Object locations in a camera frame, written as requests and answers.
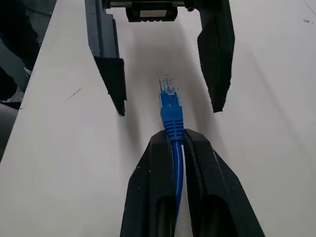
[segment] scratch mark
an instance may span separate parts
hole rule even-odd
[[[82,88],[80,88],[79,90],[77,90],[74,94],[72,94],[67,100],[65,100],[65,103],[67,102],[67,101],[69,101],[71,98],[73,98],[79,91],[81,91],[82,90]]]
[[[311,9],[310,6],[308,6],[308,8],[312,11],[312,13],[314,13],[314,15],[316,16],[315,12]]]

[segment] blue ethernet cable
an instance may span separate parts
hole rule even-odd
[[[181,145],[184,139],[182,106],[178,92],[173,86],[173,79],[163,77],[160,82],[160,115],[164,130],[171,142],[174,178],[176,188],[176,217],[179,213],[183,186],[183,155]]]

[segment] person's leg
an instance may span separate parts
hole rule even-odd
[[[0,38],[28,70],[33,70],[40,47],[21,0],[0,0]]]
[[[17,114],[18,110],[0,104],[0,162]]]
[[[14,79],[0,67],[0,100],[11,98],[15,94],[16,89],[17,84],[14,82]]]

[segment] floor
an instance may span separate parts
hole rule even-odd
[[[37,32],[38,42],[44,39],[50,16],[53,12],[56,0],[24,0],[26,13],[30,18],[31,24]],[[20,58],[10,52],[0,41],[0,66],[12,77],[21,90],[25,91],[29,79],[24,72],[24,65]]]

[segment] white table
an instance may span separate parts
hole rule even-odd
[[[185,127],[238,175],[266,236],[315,236],[316,16],[301,0],[233,0],[231,9],[232,86],[218,114],[199,66],[197,11],[128,23],[111,9],[125,60],[121,118],[88,47],[84,0],[58,0],[0,165],[0,236],[119,236],[128,179],[162,130],[164,74],[177,78]],[[177,236],[190,229],[184,190]]]

